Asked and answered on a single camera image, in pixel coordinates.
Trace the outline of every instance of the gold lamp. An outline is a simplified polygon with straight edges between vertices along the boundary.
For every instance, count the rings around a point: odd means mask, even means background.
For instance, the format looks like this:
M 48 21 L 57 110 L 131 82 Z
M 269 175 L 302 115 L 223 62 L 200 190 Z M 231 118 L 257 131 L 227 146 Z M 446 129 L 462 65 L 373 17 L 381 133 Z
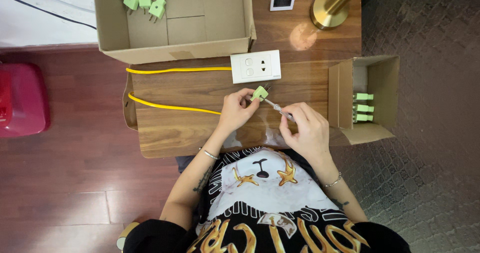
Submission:
M 333 29 L 348 17 L 349 2 L 350 0 L 315 0 L 310 8 L 310 18 L 319 29 Z

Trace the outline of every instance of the pink stool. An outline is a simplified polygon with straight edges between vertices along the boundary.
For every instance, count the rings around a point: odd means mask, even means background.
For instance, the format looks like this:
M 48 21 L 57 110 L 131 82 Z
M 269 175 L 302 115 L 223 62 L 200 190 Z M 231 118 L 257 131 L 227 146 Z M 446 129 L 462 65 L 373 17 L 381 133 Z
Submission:
M 0 138 L 46 131 L 50 110 L 42 72 L 33 64 L 0 64 Z

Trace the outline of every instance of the white switch plate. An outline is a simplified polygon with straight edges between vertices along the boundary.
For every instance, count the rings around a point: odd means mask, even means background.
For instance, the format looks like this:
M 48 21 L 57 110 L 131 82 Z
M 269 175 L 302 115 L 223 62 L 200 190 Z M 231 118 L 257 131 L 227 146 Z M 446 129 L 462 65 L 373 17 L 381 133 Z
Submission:
M 233 84 L 282 78 L 278 50 L 233 54 L 230 61 Z

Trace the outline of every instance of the tabletop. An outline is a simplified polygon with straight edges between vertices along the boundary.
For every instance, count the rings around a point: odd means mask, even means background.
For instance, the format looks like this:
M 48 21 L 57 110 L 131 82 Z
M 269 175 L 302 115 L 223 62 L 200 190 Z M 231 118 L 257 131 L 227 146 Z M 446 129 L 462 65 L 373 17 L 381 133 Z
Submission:
M 269 11 L 270 0 L 252 0 L 257 41 L 252 52 L 279 50 L 282 78 L 268 81 L 268 99 L 280 106 L 306 102 L 327 118 L 328 67 L 361 55 L 361 0 L 352 0 L 348 18 L 323 31 L 310 20 L 314 0 L 295 0 L 293 10 Z M 230 66 L 230 57 L 132 65 L 137 70 Z M 223 97 L 267 82 L 232 84 L 231 71 L 132 75 L 135 96 L 145 101 L 221 111 Z M 135 102 L 144 157 L 196 154 L 217 126 L 219 115 L 153 108 Z M 262 102 L 253 117 L 224 143 L 222 152 L 266 145 L 287 148 L 279 131 L 280 114 Z M 295 124 L 290 124 L 292 131 Z

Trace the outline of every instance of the hand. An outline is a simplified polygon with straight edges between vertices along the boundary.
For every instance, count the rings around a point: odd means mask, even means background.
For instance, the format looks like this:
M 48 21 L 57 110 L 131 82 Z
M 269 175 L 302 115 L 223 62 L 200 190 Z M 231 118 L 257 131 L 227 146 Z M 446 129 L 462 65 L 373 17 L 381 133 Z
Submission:
M 217 126 L 219 131 L 228 136 L 250 119 L 260 105 L 260 99 L 255 98 L 247 107 L 247 100 L 251 98 L 254 91 L 244 88 L 224 97 L 222 114 Z
M 285 143 L 303 156 L 309 163 L 325 158 L 331 161 L 328 148 L 328 121 L 306 103 L 295 103 L 283 108 L 291 113 L 298 125 L 298 133 L 288 128 L 287 119 L 282 115 L 280 132 Z

